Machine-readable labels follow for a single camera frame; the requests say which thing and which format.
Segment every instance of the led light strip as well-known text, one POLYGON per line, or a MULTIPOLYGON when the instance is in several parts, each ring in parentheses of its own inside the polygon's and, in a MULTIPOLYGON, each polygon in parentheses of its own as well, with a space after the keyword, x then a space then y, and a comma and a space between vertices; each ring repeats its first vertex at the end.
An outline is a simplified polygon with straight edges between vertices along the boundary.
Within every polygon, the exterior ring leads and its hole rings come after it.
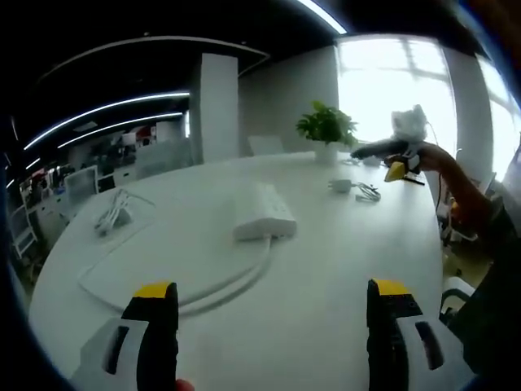
POLYGON ((141 37, 141 38, 132 38, 132 39, 125 39, 124 41, 118 41, 118 42, 111 42, 107 45, 102 45, 95 47, 94 49, 90 49, 89 51, 85 51, 83 53, 80 53, 79 55, 75 55, 74 57, 67 59, 63 61, 61 64, 56 65, 53 67, 49 72, 42 75, 37 83, 48 77, 53 72, 56 72, 58 69, 62 68, 63 66, 70 64, 73 61, 76 61, 77 59, 81 59, 83 57, 86 57, 87 55, 92 55, 93 53, 96 53, 98 51, 105 51, 106 49, 111 49, 113 47, 123 46, 123 45, 132 45, 134 43, 142 43, 142 42, 167 42, 167 41, 186 41, 186 42, 202 42, 202 43, 212 43, 215 45, 221 45, 221 46, 228 46, 233 47, 236 49, 241 49, 243 51, 250 51, 251 53, 256 53, 258 55, 263 55, 264 58, 259 61, 257 64, 253 64, 251 67, 248 67, 247 69, 244 69, 241 74, 245 73, 248 69, 251 69, 255 66, 257 66, 260 63, 265 62, 267 59, 270 58, 268 53, 265 53, 264 51, 258 51, 257 49, 253 49, 251 47, 245 46, 245 45, 239 45, 237 43, 232 42, 226 42, 226 41, 220 41, 218 39, 211 39, 211 38, 202 38, 202 37, 187 37, 183 35, 162 35, 158 37, 141 37))
POLYGON ((171 116, 182 116, 182 112, 170 112, 168 114, 160 114, 158 116, 145 116, 143 118, 138 118, 137 120, 130 120, 130 121, 125 121, 125 122, 120 122, 119 124, 106 126, 104 128, 101 128, 101 129, 93 130, 90 133, 83 134, 80 137, 73 138, 72 140, 69 140, 66 143, 63 143, 62 145, 60 145, 58 148, 65 147, 66 145, 68 145, 70 143, 74 143, 75 141, 80 140, 80 139, 82 139, 84 137, 90 136, 91 134, 95 134, 95 133, 98 133, 98 132, 103 132, 104 130, 115 128, 117 126, 132 124, 134 122, 140 122, 140 121, 154 120, 154 119, 157 119, 157 118, 169 118, 171 116))
POLYGON ((13 118, 13 116, 11 116, 11 126, 13 128, 13 133, 15 134, 16 141, 18 141, 18 134, 16 133, 16 128, 15 128, 15 118, 13 118))
POLYGON ((31 163, 30 165, 28 165, 27 167, 25 167, 25 169, 30 169, 31 167, 33 167, 38 161, 40 161, 40 158, 38 157, 33 163, 31 163))
POLYGON ((301 3, 302 5, 309 8, 311 11, 313 11, 315 14, 317 14, 319 17, 321 17, 326 23, 328 23, 338 34, 345 34, 347 31, 340 25, 339 22, 337 22, 335 19, 333 19, 333 16, 329 15, 327 12, 325 12, 318 4, 315 2, 312 2, 311 0, 296 0, 297 2, 301 3))
POLYGON ((27 144, 24 147, 24 151, 27 151, 30 147, 32 147, 34 144, 39 143, 43 138, 47 137, 49 134, 54 132, 55 130, 65 126, 66 124, 70 124, 71 122, 82 118, 84 116, 88 116, 89 114, 92 114, 94 112, 100 112, 102 110, 105 110, 107 108, 114 108, 115 106, 121 106, 122 104, 129 104, 129 103, 136 103, 136 102, 142 102, 144 100, 155 100, 155 99, 164 99, 164 98, 182 98, 190 96, 189 92, 172 92, 167 94, 155 94, 155 95, 148 95, 148 96, 141 96, 139 98, 133 98, 128 100, 122 100, 121 102, 115 102, 111 104, 107 104, 105 106, 102 106, 100 108, 95 108, 94 110, 90 110, 89 112, 84 112, 80 114, 79 116, 74 116, 73 118, 69 118, 66 121, 60 122, 58 125, 53 126, 52 128, 46 130, 39 136, 37 136, 33 141, 31 141, 29 144, 27 144))

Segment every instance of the white chair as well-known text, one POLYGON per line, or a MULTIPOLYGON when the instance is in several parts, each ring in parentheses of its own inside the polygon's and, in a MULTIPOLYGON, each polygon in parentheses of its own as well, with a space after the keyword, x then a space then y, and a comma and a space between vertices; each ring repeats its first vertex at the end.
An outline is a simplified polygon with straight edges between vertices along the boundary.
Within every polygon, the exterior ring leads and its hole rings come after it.
POLYGON ((170 141, 140 147, 136 151, 136 176, 143 179, 175 169, 176 156, 176 145, 170 141))
POLYGON ((445 301, 449 297, 459 297, 464 302, 467 302, 474 292, 475 289, 459 277, 448 277, 444 281, 443 293, 441 295, 441 309, 443 309, 445 301))
POLYGON ((282 141, 278 136, 249 136, 247 139, 254 156, 284 153, 282 141))
POLYGON ((80 207, 96 194, 98 194, 98 167, 95 165, 67 176, 65 178, 65 196, 68 219, 72 220, 80 207))
POLYGON ((9 229, 18 257, 21 259, 29 246, 37 241, 25 205, 20 206, 9 219, 9 229))

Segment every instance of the bright window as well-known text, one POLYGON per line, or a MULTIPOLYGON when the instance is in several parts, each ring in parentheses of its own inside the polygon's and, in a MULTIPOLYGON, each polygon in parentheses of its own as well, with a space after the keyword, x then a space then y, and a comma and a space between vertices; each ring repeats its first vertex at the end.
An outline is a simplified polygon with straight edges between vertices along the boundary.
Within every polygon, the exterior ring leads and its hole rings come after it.
POLYGON ((190 137, 190 112, 187 111, 185 114, 185 137, 190 137))
POLYGON ((502 181, 519 147, 521 111, 499 72, 486 59, 478 58, 490 98, 493 128, 493 171, 502 181))
POLYGON ((454 154, 457 122, 443 51, 436 41, 408 36, 347 38, 339 42, 339 105, 358 122, 357 138, 392 135, 391 113, 421 104, 432 125, 427 141, 454 154))

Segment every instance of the round table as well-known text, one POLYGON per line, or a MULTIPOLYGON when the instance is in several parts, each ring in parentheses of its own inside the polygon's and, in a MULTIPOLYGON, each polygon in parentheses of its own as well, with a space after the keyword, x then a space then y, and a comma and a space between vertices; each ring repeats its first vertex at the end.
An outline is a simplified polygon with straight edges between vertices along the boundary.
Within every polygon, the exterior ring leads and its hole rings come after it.
MULTIPOLYGON (((384 167, 320 166, 304 152, 199 165, 126 185, 167 211, 187 200, 204 204, 213 191, 232 184, 269 182, 298 222, 294 237, 271 248, 269 270, 252 288, 222 307, 181 319, 178 377, 198 391, 368 389, 368 280, 401 281, 432 316, 442 291, 429 187, 385 183, 385 173, 384 167), (356 201, 358 189, 334 193, 327 184, 336 178, 373 184, 382 199, 356 201)), ((77 369, 83 344, 120 316, 77 283, 97 257, 99 246, 85 230, 93 229, 92 214, 106 200, 106 193, 89 200, 61 235, 30 306, 32 329, 66 377, 77 369)))

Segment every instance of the green plant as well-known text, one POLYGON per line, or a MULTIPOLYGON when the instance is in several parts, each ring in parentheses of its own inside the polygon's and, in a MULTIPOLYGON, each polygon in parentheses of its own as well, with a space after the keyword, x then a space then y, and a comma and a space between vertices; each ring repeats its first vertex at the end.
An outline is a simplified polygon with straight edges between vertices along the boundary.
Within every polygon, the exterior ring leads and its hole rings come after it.
POLYGON ((338 108, 329 108, 324 103, 313 101, 315 113, 304 114, 297 122, 296 130, 308 140, 323 141, 326 144, 339 142, 352 147, 357 141, 353 133, 357 123, 338 108))

